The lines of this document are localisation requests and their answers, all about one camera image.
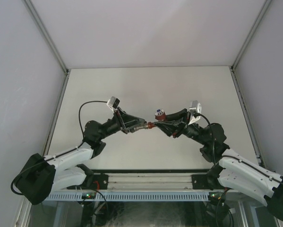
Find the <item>silver tee pipe fitting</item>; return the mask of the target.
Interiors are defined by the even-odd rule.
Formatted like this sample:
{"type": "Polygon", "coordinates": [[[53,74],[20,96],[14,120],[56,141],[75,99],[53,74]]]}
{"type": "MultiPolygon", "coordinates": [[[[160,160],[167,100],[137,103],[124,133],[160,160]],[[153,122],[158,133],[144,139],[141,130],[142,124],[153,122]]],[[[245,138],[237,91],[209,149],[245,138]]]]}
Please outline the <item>silver tee pipe fitting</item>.
{"type": "Polygon", "coordinates": [[[139,125],[137,127],[134,127],[132,130],[138,131],[138,130],[143,130],[143,129],[148,129],[148,126],[147,125],[139,125]]]}

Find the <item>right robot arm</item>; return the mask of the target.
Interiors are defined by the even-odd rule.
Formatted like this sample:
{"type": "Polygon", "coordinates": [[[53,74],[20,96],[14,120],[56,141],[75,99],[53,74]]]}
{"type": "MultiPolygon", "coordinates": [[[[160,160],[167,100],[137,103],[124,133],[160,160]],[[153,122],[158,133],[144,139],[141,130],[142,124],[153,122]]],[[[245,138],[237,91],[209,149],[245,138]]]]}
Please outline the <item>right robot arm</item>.
{"type": "Polygon", "coordinates": [[[283,221],[283,175],[252,163],[230,148],[220,124],[199,126],[195,121],[202,114],[195,109],[183,109],[169,115],[157,109],[154,115],[155,126],[167,136],[184,135],[202,145],[202,156],[213,163],[206,174],[211,189],[237,190],[266,206],[270,214],[283,221]]]}

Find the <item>brown water faucet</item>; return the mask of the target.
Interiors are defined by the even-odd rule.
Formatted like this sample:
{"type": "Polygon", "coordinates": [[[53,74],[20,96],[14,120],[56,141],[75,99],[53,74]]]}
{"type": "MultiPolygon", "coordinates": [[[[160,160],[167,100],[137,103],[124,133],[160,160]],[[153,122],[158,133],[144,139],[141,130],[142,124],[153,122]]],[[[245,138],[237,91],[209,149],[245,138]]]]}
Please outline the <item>brown water faucet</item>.
{"type": "MultiPolygon", "coordinates": [[[[166,114],[163,109],[157,109],[156,112],[154,113],[155,120],[157,122],[162,122],[166,120],[166,114]]],[[[155,124],[153,122],[148,122],[147,123],[147,128],[152,129],[155,127],[155,124]]]]}

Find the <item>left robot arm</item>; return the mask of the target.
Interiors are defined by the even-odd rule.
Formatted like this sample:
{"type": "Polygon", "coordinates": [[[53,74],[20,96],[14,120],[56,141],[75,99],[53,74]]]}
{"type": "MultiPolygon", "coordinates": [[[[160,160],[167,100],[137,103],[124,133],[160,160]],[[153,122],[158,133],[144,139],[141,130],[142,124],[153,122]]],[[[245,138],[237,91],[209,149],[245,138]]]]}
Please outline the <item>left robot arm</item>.
{"type": "Polygon", "coordinates": [[[11,191],[27,198],[31,204],[43,202],[52,192],[79,185],[89,189],[94,178],[83,163],[99,155],[106,144],[103,139],[121,131],[134,132],[139,126],[145,126],[146,120],[127,114],[121,108],[113,111],[113,117],[105,123],[91,120],[85,124],[82,142],[68,150],[54,155],[33,154],[19,174],[10,184],[11,191]]]}

